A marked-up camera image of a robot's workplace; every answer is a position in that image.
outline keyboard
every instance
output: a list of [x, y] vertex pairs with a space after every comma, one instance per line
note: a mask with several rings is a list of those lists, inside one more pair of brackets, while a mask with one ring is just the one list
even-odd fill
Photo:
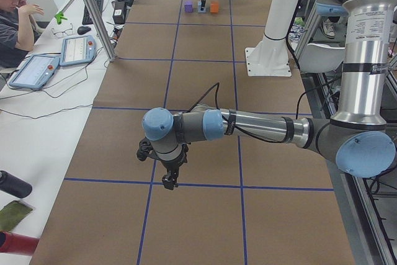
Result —
[[[102, 14], [102, 10], [104, 9], [104, 0], [95, 0], [95, 2], [98, 6], [99, 12]], [[86, 6], [84, 7], [83, 21], [81, 23], [82, 23], [82, 25], [93, 24], [93, 21], [89, 15], [89, 12], [88, 12], [88, 9]]]

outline white desk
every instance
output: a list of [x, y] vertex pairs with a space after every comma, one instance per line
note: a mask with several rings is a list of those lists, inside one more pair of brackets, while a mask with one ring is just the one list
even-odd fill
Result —
[[[102, 13], [102, 18], [104, 21], [113, 23], [111, 2], [112, 0], [109, 2], [104, 0], [105, 11]], [[55, 31], [63, 31], [68, 28], [70, 23], [73, 23], [74, 32], [77, 32], [77, 28], [81, 26], [83, 10], [83, 0], [74, 0], [70, 7], [64, 11], [68, 20], [63, 20], [62, 25], [59, 26], [53, 19], [35, 44], [33, 52], [29, 54], [60, 52], [62, 39], [56, 39], [51, 28], [54, 28]], [[106, 23], [105, 26], [108, 33], [111, 34], [113, 26]], [[93, 25], [90, 27], [92, 30], [87, 34], [97, 39], [97, 48], [100, 48], [102, 45], [97, 38], [96, 30]], [[50, 98], [44, 92], [3, 99], [26, 92], [11, 90], [5, 86], [0, 92], [0, 109], [37, 117], [61, 109], [90, 105], [105, 75], [106, 67], [104, 65], [108, 64], [106, 61], [107, 55], [102, 50], [87, 67], [88, 79], [57, 99]], [[76, 65], [60, 68], [47, 83], [47, 86], [83, 67], [84, 65]], [[46, 90], [51, 95], [57, 96], [85, 77], [86, 72], [82, 70]], [[0, 169], [31, 183], [33, 186], [32, 193], [24, 199], [24, 202], [31, 205], [34, 210], [19, 223], [12, 231], [13, 233], [37, 238], [42, 234], [90, 110], [90, 107], [79, 108], [37, 120], [0, 113], [0, 134], [2, 136], [0, 138]], [[18, 198], [0, 191], [0, 209], [13, 200], [18, 200]], [[30, 262], [30, 259], [31, 257], [28, 256], [0, 254], [0, 264], [25, 265]]]

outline orange block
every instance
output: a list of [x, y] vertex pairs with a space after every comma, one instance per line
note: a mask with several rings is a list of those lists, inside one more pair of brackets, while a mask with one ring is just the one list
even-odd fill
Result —
[[211, 1], [210, 12], [217, 13], [219, 12], [219, 1]]

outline black bottle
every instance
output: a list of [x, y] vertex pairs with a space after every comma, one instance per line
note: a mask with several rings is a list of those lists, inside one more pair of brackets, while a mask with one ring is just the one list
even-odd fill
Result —
[[8, 172], [0, 171], [0, 190], [21, 199], [32, 192], [32, 186]]

